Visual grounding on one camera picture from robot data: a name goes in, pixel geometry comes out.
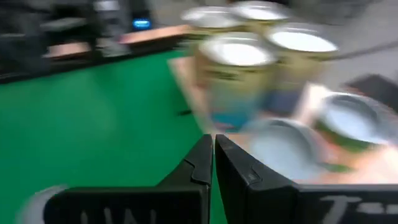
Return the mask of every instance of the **green mat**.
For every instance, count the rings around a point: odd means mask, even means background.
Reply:
[[[59,184],[151,186],[202,135],[166,52],[0,86],[1,223]],[[212,223],[226,223],[214,180]]]

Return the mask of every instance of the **blue light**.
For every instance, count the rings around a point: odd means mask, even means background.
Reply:
[[[148,19],[134,19],[132,22],[132,26],[133,28],[140,30],[150,29],[152,27],[150,20]]]

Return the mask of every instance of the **wooden tray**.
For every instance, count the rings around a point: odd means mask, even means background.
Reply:
[[[140,32],[124,34],[121,43],[136,44],[149,40],[162,39],[186,33],[187,25],[170,26]],[[61,44],[49,47],[49,53],[44,57],[66,57],[69,55],[83,54],[90,51],[90,47],[84,42],[75,42],[70,44]]]
[[[205,133],[225,134],[215,129],[208,119],[205,92],[196,86],[191,71],[192,59],[189,57],[173,59],[169,62],[175,80],[187,99],[197,119],[198,124]],[[303,99],[292,119],[311,125],[313,116],[319,109],[324,97],[331,91],[324,86],[310,84],[307,86]],[[244,150],[248,150],[248,136],[243,133],[225,134]],[[355,171],[346,173],[326,172],[313,184],[396,184],[398,183],[398,150],[393,146],[381,146],[376,150],[364,152],[363,155],[352,162]]]

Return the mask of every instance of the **electronic device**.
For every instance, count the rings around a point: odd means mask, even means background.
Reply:
[[[131,31],[139,32],[154,28],[154,18],[145,0],[128,0],[132,19]]]
[[[224,135],[215,153],[228,224],[398,222],[398,185],[300,185]]]

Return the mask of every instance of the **can lid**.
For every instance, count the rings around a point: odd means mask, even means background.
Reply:
[[[231,10],[246,19],[273,21],[290,18],[289,10],[274,2],[242,1],[233,4]]]
[[[244,131],[251,155],[289,179],[311,180],[326,171],[321,166],[325,152],[308,126],[267,118],[251,121]]]
[[[211,60],[224,65],[260,66],[276,61],[257,34],[229,32],[210,37],[200,46],[201,52]]]
[[[289,50],[301,52],[335,52],[336,44],[322,36],[319,27],[311,24],[287,23],[265,34],[270,42]]]
[[[196,7],[185,11],[181,18],[191,26],[202,28],[228,28],[243,25],[244,21],[227,7]]]
[[[365,96],[336,93],[326,99],[320,119],[340,135],[359,141],[384,142],[380,114]]]

